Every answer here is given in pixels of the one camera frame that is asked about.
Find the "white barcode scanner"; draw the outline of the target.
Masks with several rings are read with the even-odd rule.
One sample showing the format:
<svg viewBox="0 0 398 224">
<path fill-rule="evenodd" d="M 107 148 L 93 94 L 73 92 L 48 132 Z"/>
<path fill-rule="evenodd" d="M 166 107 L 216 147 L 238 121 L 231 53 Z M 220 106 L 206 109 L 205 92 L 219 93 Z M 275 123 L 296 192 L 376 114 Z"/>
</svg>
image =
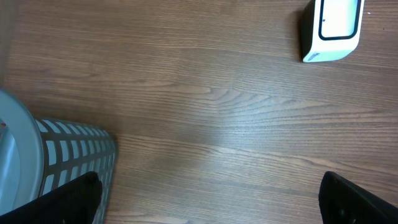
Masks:
<svg viewBox="0 0 398 224">
<path fill-rule="evenodd" d="M 359 43 L 364 0 L 311 0 L 300 18 L 305 63 L 331 62 L 349 55 Z"/>
</svg>

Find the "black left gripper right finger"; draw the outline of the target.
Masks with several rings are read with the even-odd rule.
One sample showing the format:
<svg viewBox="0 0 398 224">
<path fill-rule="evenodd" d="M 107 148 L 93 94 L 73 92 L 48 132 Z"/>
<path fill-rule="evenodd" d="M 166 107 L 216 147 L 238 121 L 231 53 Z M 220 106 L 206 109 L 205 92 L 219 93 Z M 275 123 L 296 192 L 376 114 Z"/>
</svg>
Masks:
<svg viewBox="0 0 398 224">
<path fill-rule="evenodd" d="M 335 172 L 324 174 L 318 201 L 324 224 L 397 224 L 397 207 Z"/>
</svg>

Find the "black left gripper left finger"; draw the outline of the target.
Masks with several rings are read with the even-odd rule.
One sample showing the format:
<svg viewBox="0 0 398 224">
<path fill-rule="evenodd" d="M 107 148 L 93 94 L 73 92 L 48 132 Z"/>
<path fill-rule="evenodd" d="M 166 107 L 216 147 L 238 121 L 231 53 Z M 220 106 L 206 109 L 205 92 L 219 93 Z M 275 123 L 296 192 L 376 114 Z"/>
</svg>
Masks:
<svg viewBox="0 0 398 224">
<path fill-rule="evenodd" d="M 1 224 L 89 224 L 94 220 L 102 193 L 98 174 L 90 171 L 1 215 Z"/>
</svg>

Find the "grey plastic mesh basket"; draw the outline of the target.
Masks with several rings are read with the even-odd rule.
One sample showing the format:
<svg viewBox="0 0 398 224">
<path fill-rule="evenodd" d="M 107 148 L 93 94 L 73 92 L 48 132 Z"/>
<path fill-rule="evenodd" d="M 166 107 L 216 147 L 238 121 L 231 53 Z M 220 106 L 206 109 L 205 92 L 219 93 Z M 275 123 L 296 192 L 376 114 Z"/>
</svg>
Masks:
<svg viewBox="0 0 398 224">
<path fill-rule="evenodd" d="M 118 156 L 116 140 L 97 126 L 35 118 L 1 90 L 1 214 L 95 171 L 103 185 L 94 223 L 104 223 Z"/>
</svg>

